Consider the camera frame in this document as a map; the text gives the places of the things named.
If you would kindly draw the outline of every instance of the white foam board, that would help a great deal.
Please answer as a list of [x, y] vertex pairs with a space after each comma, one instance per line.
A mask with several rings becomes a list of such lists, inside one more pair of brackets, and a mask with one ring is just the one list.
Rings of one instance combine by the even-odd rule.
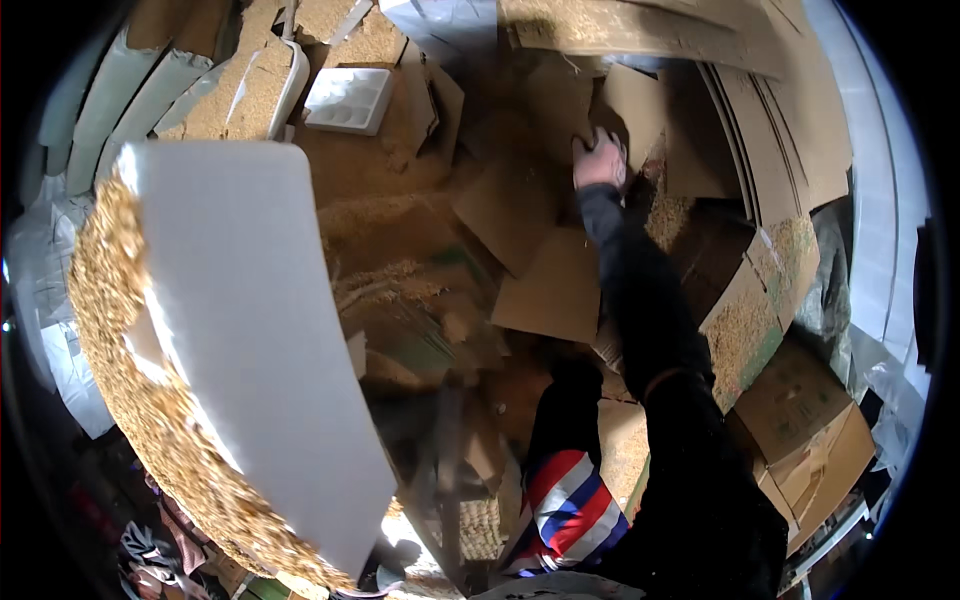
[[247, 480], [355, 578], [396, 480], [337, 318], [306, 156], [190, 141], [118, 160], [175, 364]]

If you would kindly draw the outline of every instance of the cardboard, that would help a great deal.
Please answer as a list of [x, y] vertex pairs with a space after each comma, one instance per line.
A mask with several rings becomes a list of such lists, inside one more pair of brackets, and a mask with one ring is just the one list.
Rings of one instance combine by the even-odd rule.
[[746, 158], [747, 150], [743, 144], [743, 135], [740, 133], [740, 129], [736, 124], [736, 118], [734, 117], [733, 110], [730, 106], [730, 99], [727, 97], [727, 92], [720, 84], [720, 78], [716, 74], [716, 69], [713, 67], [713, 65], [698, 63], [697, 67], [700, 71], [701, 77], [704, 80], [704, 83], [707, 84], [710, 99], [713, 100], [713, 103], [716, 106], [717, 113], [720, 116], [721, 125], [724, 129], [724, 134], [727, 136], [727, 142], [731, 148], [733, 163], [736, 165], [736, 175], [740, 182], [740, 193], [743, 197], [743, 206], [747, 219], [756, 222], [756, 217], [760, 212], [756, 204], [756, 186], [754, 185], [753, 174], [750, 172], [750, 163]]
[[[538, 0], [501, 0], [520, 44], [571, 55], [642, 54], [726, 64], [775, 79], [784, 65], [763, 8], [742, 3], [737, 31], [686, 15], [626, 2], [565, 0], [543, 11]], [[689, 3], [697, 6], [715, 3]], [[732, 14], [726, 5], [717, 13]]]
[[643, 167], [666, 125], [666, 91], [649, 75], [615, 63], [590, 110], [595, 125], [615, 132], [627, 145], [627, 165], [634, 173]]
[[660, 73], [667, 88], [666, 191], [673, 198], [742, 198], [732, 144], [697, 69]]
[[766, 83], [809, 181], [810, 196], [804, 206], [809, 211], [850, 191], [847, 170], [852, 164], [852, 146], [833, 70], [801, 4], [762, 3], [785, 54], [783, 77]]
[[464, 112], [464, 90], [460, 89], [436, 62], [428, 60], [426, 72], [430, 78], [430, 90], [433, 92], [434, 105], [440, 119], [432, 140], [436, 152], [449, 169], [453, 165], [460, 117]]
[[453, 210], [511, 275], [524, 276], [557, 222], [555, 180], [548, 165], [503, 158], [453, 202]]
[[500, 433], [493, 413], [480, 396], [468, 393], [464, 398], [464, 457], [496, 495], [503, 478], [507, 457], [500, 445]]
[[737, 401], [728, 423], [754, 461], [760, 488], [796, 529], [788, 539], [794, 549], [809, 537], [804, 530], [836, 508], [874, 454], [866, 422], [844, 387], [790, 339]]
[[716, 66], [715, 72], [743, 136], [759, 205], [756, 222], [769, 227], [800, 214], [777, 132], [750, 75], [722, 65]]
[[412, 40], [408, 41], [400, 55], [399, 70], [407, 84], [407, 111], [410, 114], [410, 149], [420, 153], [423, 142], [440, 124], [437, 107], [434, 105], [427, 84], [425, 58]]
[[870, 459], [874, 458], [875, 451], [874, 439], [863, 415], [858, 409], [851, 410], [833, 443], [817, 496], [813, 498], [800, 521], [800, 534], [787, 543], [787, 556], [796, 552], [840, 506], [853, 484], [870, 464]]
[[817, 435], [851, 403], [825, 365], [786, 340], [734, 410], [774, 465], [798, 450], [811, 451]]
[[570, 139], [593, 138], [590, 127], [591, 73], [549, 54], [523, 82], [523, 100], [547, 154], [561, 164], [573, 164]]
[[592, 344], [599, 310], [596, 249], [582, 229], [553, 228], [523, 277], [504, 276], [491, 323]]
[[743, 27], [742, 0], [713, 0], [712, 2], [689, 2], [688, 0], [623, 0], [641, 6], [656, 7], [701, 21], [726, 27], [734, 31]]

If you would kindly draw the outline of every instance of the green paint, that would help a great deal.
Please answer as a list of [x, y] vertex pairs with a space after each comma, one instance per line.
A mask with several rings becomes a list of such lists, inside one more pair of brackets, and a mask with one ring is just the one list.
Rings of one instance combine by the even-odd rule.
[[780, 313], [780, 303], [783, 300], [783, 282], [780, 273], [774, 273], [767, 281], [767, 298], [770, 299], [770, 305], [774, 307], [774, 312]]
[[467, 249], [460, 244], [454, 244], [443, 252], [434, 254], [430, 257], [430, 262], [436, 265], [443, 265], [447, 267], [462, 264], [467, 267], [467, 270], [470, 271], [470, 275], [478, 283], [487, 280], [487, 274], [480, 267], [480, 265], [473, 260], [473, 257], [470, 256], [469, 252], [467, 252]]
[[741, 390], [746, 390], [754, 383], [754, 380], [760, 375], [763, 368], [767, 366], [767, 363], [770, 362], [770, 359], [773, 357], [774, 352], [777, 351], [777, 348], [780, 347], [780, 342], [782, 341], [783, 332], [780, 331], [778, 326], [767, 329], [767, 333], [763, 336], [759, 347], [753, 356], [750, 357], [750, 360], [747, 361], [747, 365], [743, 368], [743, 371], [740, 372], [737, 383], [739, 383]]

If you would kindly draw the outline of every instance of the plastic bag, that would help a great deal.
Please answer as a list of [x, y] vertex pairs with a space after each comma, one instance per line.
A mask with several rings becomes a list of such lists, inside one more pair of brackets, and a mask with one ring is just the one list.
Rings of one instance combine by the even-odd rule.
[[60, 392], [67, 410], [95, 439], [113, 426], [113, 417], [80, 350], [66, 291], [76, 231], [93, 202], [67, 198], [64, 188], [64, 175], [43, 179], [39, 197], [11, 227], [6, 260], [31, 371], [47, 390]]

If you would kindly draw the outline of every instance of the white plastic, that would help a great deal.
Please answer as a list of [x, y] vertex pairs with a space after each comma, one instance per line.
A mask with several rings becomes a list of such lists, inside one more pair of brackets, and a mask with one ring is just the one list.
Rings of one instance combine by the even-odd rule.
[[283, 124], [290, 118], [300, 93], [306, 87], [306, 80], [310, 77], [310, 62], [300, 45], [286, 39], [281, 40], [294, 51], [294, 62], [290, 66], [290, 74], [287, 75], [287, 81], [283, 84], [280, 100], [276, 103], [274, 116], [270, 119], [270, 128], [267, 130], [267, 139], [277, 141], [283, 131]]
[[495, 0], [380, 0], [380, 10], [447, 73], [496, 56]]
[[76, 231], [93, 202], [67, 199], [64, 179], [43, 179], [39, 197], [11, 226], [6, 259], [30, 369], [40, 385], [60, 392], [70, 415], [96, 439], [113, 426], [113, 417], [80, 350], [66, 293]]
[[390, 104], [393, 74], [387, 69], [321, 69], [303, 107], [307, 127], [376, 135]]
[[357, 577], [396, 480], [337, 317], [306, 155], [142, 142], [117, 164], [141, 203], [149, 316], [197, 421], [300, 538]]
[[68, 195], [83, 194], [92, 186], [104, 142], [159, 58], [160, 49], [128, 48], [126, 27], [110, 44], [73, 130], [66, 171]]

